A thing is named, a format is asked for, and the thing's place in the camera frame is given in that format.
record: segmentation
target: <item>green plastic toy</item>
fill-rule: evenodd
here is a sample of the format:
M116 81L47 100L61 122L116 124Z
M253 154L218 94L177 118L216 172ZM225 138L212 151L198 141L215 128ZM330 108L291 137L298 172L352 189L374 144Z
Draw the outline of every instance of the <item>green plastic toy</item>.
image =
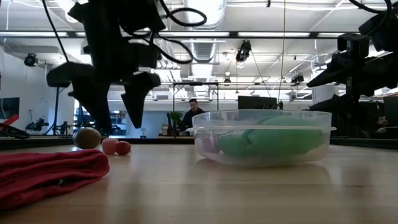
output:
M254 156L258 152L247 149L250 142L242 134L227 133L218 137L218 147L231 157Z
M270 126L314 126L293 116L272 116L258 122ZM218 138L220 149L233 157L261 155L289 157L303 155L323 143L321 130L250 129L243 134L227 133Z
M270 126L314 126L311 121L293 116L280 116L261 121ZM321 130L253 129L246 132L249 148L267 157L296 156L308 153L323 142Z

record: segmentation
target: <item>plastic container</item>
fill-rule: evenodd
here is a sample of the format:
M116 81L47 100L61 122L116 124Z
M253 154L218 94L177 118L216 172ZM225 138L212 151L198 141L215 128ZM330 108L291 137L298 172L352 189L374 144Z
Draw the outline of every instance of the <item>plastic container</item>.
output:
M212 111L192 118L200 155L234 166L317 161L329 149L331 113L284 110Z

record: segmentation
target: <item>green plant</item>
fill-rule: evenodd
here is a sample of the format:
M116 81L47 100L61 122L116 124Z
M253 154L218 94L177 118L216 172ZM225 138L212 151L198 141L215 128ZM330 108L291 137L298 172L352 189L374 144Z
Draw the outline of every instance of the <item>green plant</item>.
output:
M179 111L170 112L170 119L176 124L181 123L182 113Z

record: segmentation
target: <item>pink ball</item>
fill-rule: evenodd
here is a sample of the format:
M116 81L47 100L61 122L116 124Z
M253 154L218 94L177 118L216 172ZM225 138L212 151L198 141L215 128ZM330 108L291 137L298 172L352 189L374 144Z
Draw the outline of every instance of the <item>pink ball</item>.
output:
M116 152L116 145L119 143L117 139L104 139L102 141L102 151L105 154L112 155Z
M116 152L120 156L124 156L130 153L131 145L128 142L121 141L116 145Z

